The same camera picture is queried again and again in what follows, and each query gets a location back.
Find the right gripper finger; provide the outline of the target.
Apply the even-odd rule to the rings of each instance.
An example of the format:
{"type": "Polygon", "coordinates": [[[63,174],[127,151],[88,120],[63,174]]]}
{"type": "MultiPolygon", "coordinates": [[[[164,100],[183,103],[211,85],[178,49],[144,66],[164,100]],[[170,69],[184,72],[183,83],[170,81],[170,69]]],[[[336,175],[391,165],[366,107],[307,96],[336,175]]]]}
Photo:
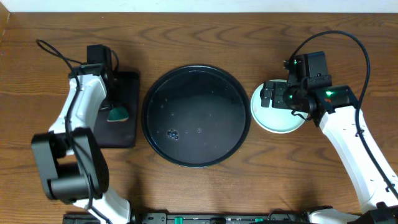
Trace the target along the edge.
{"type": "Polygon", "coordinates": [[[265,82],[263,86],[263,94],[272,95],[273,91],[274,91],[274,82],[273,81],[265,82]]]}
{"type": "Polygon", "coordinates": [[[271,99],[272,99],[271,96],[262,96],[262,97],[261,97],[261,106],[262,106],[263,108],[268,108],[268,107],[270,107],[271,99]]]}

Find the green yellow sponge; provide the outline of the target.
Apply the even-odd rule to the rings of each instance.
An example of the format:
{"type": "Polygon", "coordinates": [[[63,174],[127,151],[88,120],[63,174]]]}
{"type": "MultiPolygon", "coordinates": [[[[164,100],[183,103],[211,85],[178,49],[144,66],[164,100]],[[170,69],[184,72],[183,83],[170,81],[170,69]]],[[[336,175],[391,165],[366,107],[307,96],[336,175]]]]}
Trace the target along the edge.
{"type": "Polygon", "coordinates": [[[127,119],[129,119],[129,113],[124,106],[112,108],[107,117],[108,122],[124,122],[127,119]]]}

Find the light blue plate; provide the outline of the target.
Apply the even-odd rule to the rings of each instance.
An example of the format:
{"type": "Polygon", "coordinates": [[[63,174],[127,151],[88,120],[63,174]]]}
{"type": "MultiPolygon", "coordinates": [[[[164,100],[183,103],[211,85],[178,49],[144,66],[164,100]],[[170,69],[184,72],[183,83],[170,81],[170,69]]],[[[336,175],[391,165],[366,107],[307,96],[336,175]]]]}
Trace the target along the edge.
{"type": "MultiPolygon", "coordinates": [[[[274,83],[287,83],[286,80],[281,79],[271,81],[273,81],[274,83]]],[[[261,106],[262,96],[272,97],[272,95],[263,94],[263,86],[264,84],[258,86],[251,98],[251,113],[256,123],[272,133],[279,134],[289,133],[301,127],[301,125],[303,125],[303,123],[305,122],[304,118],[308,117],[307,113],[297,111],[292,113],[293,110],[273,108],[272,100],[270,103],[270,107],[263,108],[261,106]]]]}

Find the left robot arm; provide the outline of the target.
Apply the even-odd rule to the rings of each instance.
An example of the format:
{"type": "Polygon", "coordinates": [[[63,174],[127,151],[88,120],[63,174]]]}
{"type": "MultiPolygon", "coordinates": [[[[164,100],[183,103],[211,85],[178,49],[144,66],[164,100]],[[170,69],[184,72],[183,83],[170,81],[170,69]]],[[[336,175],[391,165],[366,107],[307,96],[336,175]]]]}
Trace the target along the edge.
{"type": "Polygon", "coordinates": [[[70,79],[65,104],[47,133],[35,134],[32,152],[44,194],[90,212],[101,223],[129,223],[131,205],[109,186],[109,170],[93,134],[106,96],[99,75],[70,79]]]}

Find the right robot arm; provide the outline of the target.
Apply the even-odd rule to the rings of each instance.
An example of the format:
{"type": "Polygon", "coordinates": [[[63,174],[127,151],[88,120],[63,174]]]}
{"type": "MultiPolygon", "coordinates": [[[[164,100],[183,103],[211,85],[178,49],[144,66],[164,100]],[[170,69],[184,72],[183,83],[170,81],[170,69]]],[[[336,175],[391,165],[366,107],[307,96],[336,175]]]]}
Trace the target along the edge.
{"type": "Polygon", "coordinates": [[[337,151],[362,214],[322,207],[307,212],[308,222],[397,223],[397,174],[371,136],[349,86],[299,86],[271,80],[255,90],[251,111],[256,122],[273,133],[289,133],[312,120],[337,151]]]}

